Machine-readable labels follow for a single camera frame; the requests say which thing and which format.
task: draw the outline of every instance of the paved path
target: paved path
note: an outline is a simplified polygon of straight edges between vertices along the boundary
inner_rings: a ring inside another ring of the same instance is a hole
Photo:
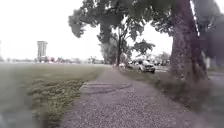
[[[210,128],[181,105],[142,82],[108,68],[80,89],[61,128]]]

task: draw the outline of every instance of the overcast sky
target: overcast sky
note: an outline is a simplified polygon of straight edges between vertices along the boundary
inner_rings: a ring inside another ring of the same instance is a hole
[[[216,0],[224,12],[224,0]],[[37,41],[48,42],[47,55],[86,59],[101,59],[97,28],[86,28],[82,38],[76,38],[68,26],[68,16],[78,9],[82,0],[0,0],[0,40],[4,58],[35,58]],[[160,34],[150,25],[143,36],[156,45],[153,54],[170,53],[172,38]]]

